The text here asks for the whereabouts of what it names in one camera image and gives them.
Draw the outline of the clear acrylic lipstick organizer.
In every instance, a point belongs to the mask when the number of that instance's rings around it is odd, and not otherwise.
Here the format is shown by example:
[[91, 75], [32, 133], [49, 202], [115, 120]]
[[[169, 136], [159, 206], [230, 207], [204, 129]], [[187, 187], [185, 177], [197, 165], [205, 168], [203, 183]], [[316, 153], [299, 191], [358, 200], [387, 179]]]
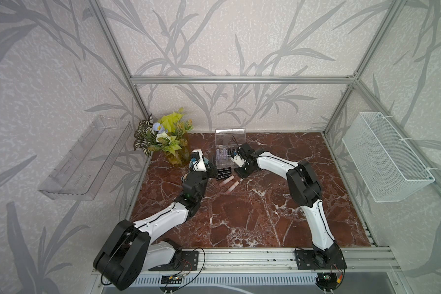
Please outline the clear acrylic lipstick organizer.
[[246, 143], [245, 128], [215, 130], [215, 151], [216, 148], [219, 148], [221, 153], [220, 163], [216, 162], [217, 168], [223, 169], [231, 167], [232, 169], [234, 169], [235, 167], [237, 167], [230, 160], [231, 156], [228, 156], [227, 149], [232, 148], [233, 153], [234, 151], [237, 151], [238, 147], [244, 143]]

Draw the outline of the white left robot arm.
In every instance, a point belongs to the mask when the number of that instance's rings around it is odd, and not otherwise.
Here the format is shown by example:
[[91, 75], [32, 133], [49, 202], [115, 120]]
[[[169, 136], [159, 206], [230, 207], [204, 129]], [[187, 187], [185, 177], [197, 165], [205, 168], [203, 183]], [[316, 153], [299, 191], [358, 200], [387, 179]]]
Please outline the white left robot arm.
[[141, 272], [177, 264], [180, 258], [174, 243], [154, 241], [198, 212], [208, 180], [217, 174], [215, 167], [192, 167], [184, 177], [182, 193], [168, 207], [143, 220], [117, 223], [94, 259], [94, 269], [118, 290], [125, 290]]

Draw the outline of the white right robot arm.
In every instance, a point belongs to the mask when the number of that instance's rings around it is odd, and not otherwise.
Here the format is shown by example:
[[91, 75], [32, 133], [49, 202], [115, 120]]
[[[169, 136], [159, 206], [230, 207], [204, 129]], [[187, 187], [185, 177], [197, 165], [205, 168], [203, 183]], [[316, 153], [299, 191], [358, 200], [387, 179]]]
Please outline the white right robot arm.
[[267, 170], [287, 180], [290, 196], [306, 216], [312, 234], [312, 249], [295, 249], [299, 270], [346, 270], [343, 252], [330, 231], [323, 209], [322, 186], [310, 163], [294, 162], [270, 152], [253, 150], [247, 143], [231, 154], [236, 173], [245, 179], [258, 170]]

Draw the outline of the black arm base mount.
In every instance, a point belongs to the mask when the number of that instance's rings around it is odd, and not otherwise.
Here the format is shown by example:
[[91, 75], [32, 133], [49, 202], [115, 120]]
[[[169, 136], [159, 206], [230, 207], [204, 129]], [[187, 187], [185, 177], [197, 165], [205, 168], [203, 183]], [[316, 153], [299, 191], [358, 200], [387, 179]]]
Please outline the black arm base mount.
[[198, 251], [176, 251], [168, 264], [158, 265], [148, 271], [192, 271], [198, 268], [198, 262]]

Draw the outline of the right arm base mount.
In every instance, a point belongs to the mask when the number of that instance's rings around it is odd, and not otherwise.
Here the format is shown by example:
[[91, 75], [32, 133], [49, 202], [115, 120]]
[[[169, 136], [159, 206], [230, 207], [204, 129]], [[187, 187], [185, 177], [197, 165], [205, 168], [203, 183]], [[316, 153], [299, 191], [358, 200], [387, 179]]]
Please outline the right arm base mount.
[[345, 258], [339, 248], [333, 247], [325, 252], [296, 248], [294, 255], [299, 270], [330, 271], [347, 269]]

